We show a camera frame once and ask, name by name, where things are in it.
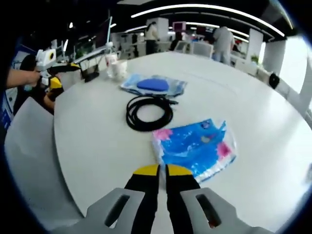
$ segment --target pink flower print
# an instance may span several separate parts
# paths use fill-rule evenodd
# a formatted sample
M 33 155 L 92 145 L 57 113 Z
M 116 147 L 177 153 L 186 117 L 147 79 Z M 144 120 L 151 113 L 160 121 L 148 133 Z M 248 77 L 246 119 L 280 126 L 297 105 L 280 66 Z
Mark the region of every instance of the pink flower print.
M 170 140 L 169 136 L 172 135 L 171 129 L 159 129 L 153 132 L 153 135 L 158 140 Z
M 222 160 L 230 153 L 231 149 L 224 142 L 221 142 L 217 145 L 217 154 L 219 156 L 219 160 Z

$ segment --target coiled cable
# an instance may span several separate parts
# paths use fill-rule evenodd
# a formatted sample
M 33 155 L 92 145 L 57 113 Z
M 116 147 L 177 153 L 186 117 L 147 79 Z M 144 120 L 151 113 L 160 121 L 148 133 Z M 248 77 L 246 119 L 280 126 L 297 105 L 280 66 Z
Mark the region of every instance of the coiled cable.
M 165 97 L 143 95 L 131 99 L 127 104 L 126 121 L 130 128 L 140 132 L 150 132 L 166 126 L 172 120 L 174 113 L 170 105 L 178 104 L 176 101 L 166 99 Z M 153 122 L 144 122 L 138 118 L 138 110 L 145 105 L 155 105 L 164 110 L 164 115 Z

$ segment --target black ceiling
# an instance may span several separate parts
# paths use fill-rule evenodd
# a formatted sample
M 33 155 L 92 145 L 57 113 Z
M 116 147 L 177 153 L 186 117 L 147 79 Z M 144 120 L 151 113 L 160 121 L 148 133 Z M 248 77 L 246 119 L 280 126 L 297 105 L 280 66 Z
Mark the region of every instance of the black ceiling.
M 110 15 L 113 16 L 113 23 L 117 24 L 116 27 L 112 28 L 112 32 L 124 32 L 127 29 L 145 25 L 147 19 L 163 17 L 168 18 L 170 24 L 175 21 L 191 21 L 216 25 L 222 24 L 248 34 L 250 26 L 238 22 L 243 21 L 260 30 L 266 31 L 272 35 L 275 40 L 283 39 L 278 33 L 255 20 L 215 9 L 177 8 L 152 12 L 136 18 L 131 18 L 133 14 L 160 6 L 199 3 L 229 7 L 257 18 L 263 17 L 266 21 L 272 20 L 272 22 L 268 23 L 285 33 L 286 36 L 292 35 L 294 32 L 279 11 L 276 10 L 273 14 L 272 11 L 274 11 L 275 8 L 273 8 L 273 10 L 272 7 L 268 8 L 270 7 L 269 0 L 153 0 L 142 5 L 123 5 L 117 4 L 117 2 L 118 0 L 35 0 L 36 9 L 33 9 L 34 14 L 29 14 L 29 12 L 27 12 L 28 14 L 23 14 L 24 18 L 20 19 L 20 21 L 27 22 L 28 24 L 20 25 L 20 29 L 26 34 L 24 40 L 29 44 L 33 44 L 32 46 L 36 44 L 38 47 L 44 47 L 49 44 L 52 39 L 71 39 L 73 43 L 82 36 L 94 34 L 95 31 L 98 30 L 99 24 L 107 19 L 109 15 L 108 9 L 110 9 Z M 38 9 L 40 8 L 42 8 L 40 11 L 41 18 L 38 17 Z M 236 20 L 208 15 L 206 13 L 218 14 Z M 43 14 L 51 15 L 51 17 L 43 17 Z M 68 28 L 70 22 L 74 23 L 74 28 L 72 29 Z M 264 34 L 265 40 L 271 38 L 271 36 Z

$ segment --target ceiling light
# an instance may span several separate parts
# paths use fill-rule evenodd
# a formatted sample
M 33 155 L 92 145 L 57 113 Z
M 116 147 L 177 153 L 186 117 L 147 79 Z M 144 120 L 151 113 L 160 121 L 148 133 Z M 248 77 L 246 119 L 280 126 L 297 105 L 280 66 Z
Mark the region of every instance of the ceiling light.
M 146 28 L 147 26 L 144 25 L 144 26 L 140 26 L 140 27 L 136 27 L 136 28 L 131 28 L 131 29 L 128 29 L 125 31 L 125 33 L 129 33 L 131 31 L 135 31 L 135 30 L 138 30 L 138 29 L 142 29 L 142 28 Z
M 228 8 L 228 7 L 223 7 L 223 6 L 216 6 L 216 5 L 207 5 L 207 4 L 179 4 L 179 5 L 171 5 L 171 6 L 162 6 L 162 7 L 157 7 L 157 8 L 154 8 L 154 9 L 150 9 L 150 10 L 147 10 L 147 11 L 142 11 L 140 13 L 137 13 L 137 14 L 134 14 L 131 16 L 131 18 L 135 18 L 135 17 L 138 17 L 138 16 L 141 16 L 141 15 L 145 15 L 145 14 L 148 14 L 148 13 L 151 13 L 151 12 L 155 12 L 155 11 L 161 11 L 161 10 L 168 10 L 168 9 L 175 9 L 175 8 L 185 8 L 185 7 L 197 7 L 197 8 L 209 8 L 209 9 L 216 9 L 216 10 L 221 10 L 221 11 L 228 11 L 228 12 L 232 12 L 232 13 L 235 13 L 235 14 L 238 14 L 238 15 L 241 15 L 241 16 L 245 16 L 245 17 L 248 17 L 252 20 L 255 20 L 269 28 L 271 28 L 272 30 L 274 30 L 275 32 L 277 32 L 279 35 L 281 35 L 282 37 L 285 36 L 284 33 L 282 33 L 280 30 L 278 30 L 277 28 L 275 28 L 274 26 L 270 25 L 269 23 L 265 22 L 264 20 L 262 19 L 259 19 L 255 16 L 252 16 L 250 14 L 247 14 L 245 12 L 242 12 L 242 11 L 238 11 L 238 10 L 235 10 L 235 9 L 231 9 L 231 8 Z
M 239 32 L 239 31 L 237 31 L 237 30 L 234 30 L 234 29 L 232 29 L 232 28 L 229 28 L 229 31 L 231 31 L 232 33 L 237 33 L 237 34 L 240 34 L 240 35 L 242 35 L 242 36 L 245 36 L 245 37 L 249 37 L 249 35 L 248 34 L 246 34 L 246 33 L 242 33 L 242 32 Z
M 239 39 L 239 40 L 241 40 L 241 41 L 244 41 L 244 42 L 246 42 L 246 43 L 249 43 L 249 41 L 248 41 L 248 40 L 243 39 L 243 38 L 240 38 L 240 37 L 238 37 L 238 36 L 234 36 L 234 38 Z
M 66 49 L 67 49 L 67 44 L 68 44 L 68 39 L 66 40 L 65 44 L 64 44 L 64 48 L 63 48 L 63 51 L 65 52 Z
M 204 26 L 204 27 L 212 27 L 212 28 L 219 28 L 220 26 L 208 23 L 196 23 L 196 22 L 186 22 L 188 25 L 197 25 L 197 26 Z

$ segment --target table surface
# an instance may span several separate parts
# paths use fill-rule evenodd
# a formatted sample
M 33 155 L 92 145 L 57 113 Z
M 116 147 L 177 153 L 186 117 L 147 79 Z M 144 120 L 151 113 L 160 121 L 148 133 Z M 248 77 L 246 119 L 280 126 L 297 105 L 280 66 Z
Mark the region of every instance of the table surface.
M 128 71 L 188 82 L 167 127 L 210 117 L 227 121 L 238 157 L 201 187 L 234 205 L 238 217 L 251 226 L 275 232 L 287 221 L 310 185 L 312 132 L 281 95 L 230 66 L 175 52 L 130 60 Z M 112 189 L 123 188 L 134 170 L 156 162 L 151 133 L 136 132 L 125 121 L 126 104 L 133 97 L 99 77 L 74 85 L 56 100 L 59 162 L 83 215 Z M 161 114 L 153 106 L 139 111 L 149 121 Z M 173 233 L 162 187 L 152 233 Z

